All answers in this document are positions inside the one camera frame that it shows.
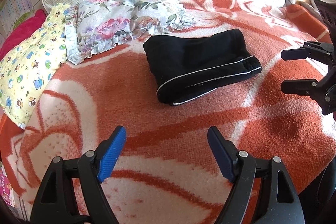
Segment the black pants with white piping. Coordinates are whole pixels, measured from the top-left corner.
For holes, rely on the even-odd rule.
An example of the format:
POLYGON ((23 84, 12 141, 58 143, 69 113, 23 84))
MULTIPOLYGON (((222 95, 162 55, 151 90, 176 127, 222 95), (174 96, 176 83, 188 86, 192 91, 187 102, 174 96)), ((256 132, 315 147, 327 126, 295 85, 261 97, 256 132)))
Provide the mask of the black pants with white piping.
POLYGON ((238 29, 193 39, 156 35, 143 49, 157 83, 157 99, 171 106, 248 80, 262 70, 238 29))

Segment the pink printed box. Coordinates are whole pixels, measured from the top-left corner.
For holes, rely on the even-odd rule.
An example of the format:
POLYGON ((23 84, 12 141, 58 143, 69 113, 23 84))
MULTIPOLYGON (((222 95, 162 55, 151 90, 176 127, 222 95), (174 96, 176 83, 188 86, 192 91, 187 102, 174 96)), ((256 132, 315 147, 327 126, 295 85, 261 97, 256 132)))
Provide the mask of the pink printed box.
POLYGON ((10 205, 12 207, 15 207, 15 195, 13 188, 9 182, 9 179, 7 178, 7 174, 5 171, 4 166, 1 163, 1 169, 0 169, 0 193, 1 197, 5 201, 7 205, 10 205))

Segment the orange and white blanket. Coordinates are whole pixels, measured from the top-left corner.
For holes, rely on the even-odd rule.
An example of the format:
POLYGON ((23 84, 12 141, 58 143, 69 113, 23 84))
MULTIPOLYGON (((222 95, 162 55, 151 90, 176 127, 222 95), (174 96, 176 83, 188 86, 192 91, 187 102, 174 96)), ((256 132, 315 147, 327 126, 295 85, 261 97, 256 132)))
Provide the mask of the orange and white blanket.
POLYGON ((182 0, 196 26, 182 38, 242 31, 262 66, 250 80, 219 88, 181 106, 159 103, 142 40, 80 65, 63 64, 44 90, 25 130, 1 120, 1 155, 23 219, 53 157, 94 149, 118 125, 127 139, 102 187, 121 223, 213 223, 231 184, 207 144, 217 126, 253 156, 279 156, 298 191, 335 157, 335 122, 309 97, 287 95, 285 79, 321 79, 311 60, 283 61, 282 50, 329 42, 327 28, 303 7, 237 0, 182 0))

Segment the yellow cartoon print pillow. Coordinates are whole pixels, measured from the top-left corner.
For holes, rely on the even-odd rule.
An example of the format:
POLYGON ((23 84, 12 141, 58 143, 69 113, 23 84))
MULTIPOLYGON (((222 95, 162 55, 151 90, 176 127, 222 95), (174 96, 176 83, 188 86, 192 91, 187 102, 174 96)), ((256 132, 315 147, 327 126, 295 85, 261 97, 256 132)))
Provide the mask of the yellow cartoon print pillow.
POLYGON ((64 27, 70 6, 53 6, 41 28, 1 60, 1 107, 21 129, 26 128, 52 76, 66 61, 64 27))

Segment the pink red cloth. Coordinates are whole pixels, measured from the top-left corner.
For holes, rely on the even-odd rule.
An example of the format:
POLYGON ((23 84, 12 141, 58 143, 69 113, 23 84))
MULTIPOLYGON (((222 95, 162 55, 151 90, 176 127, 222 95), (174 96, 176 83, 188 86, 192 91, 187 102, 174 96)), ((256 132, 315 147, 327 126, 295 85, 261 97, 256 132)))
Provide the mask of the pink red cloth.
POLYGON ((46 13, 44 10, 39 9, 33 17, 25 20, 15 30, 13 30, 13 32, 5 39, 5 42, 1 47, 1 59, 3 59, 10 50, 25 39, 29 38, 36 30, 41 28, 45 20, 46 13))

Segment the floral ruffled pillow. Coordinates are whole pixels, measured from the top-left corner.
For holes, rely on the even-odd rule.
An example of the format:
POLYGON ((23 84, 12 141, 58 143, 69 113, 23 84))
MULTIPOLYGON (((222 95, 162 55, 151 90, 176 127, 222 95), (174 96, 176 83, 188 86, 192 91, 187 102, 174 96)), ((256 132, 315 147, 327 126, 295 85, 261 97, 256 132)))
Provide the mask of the floral ruffled pillow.
POLYGON ((195 26, 180 0, 82 0, 65 16, 67 61, 74 65, 144 35, 195 26))

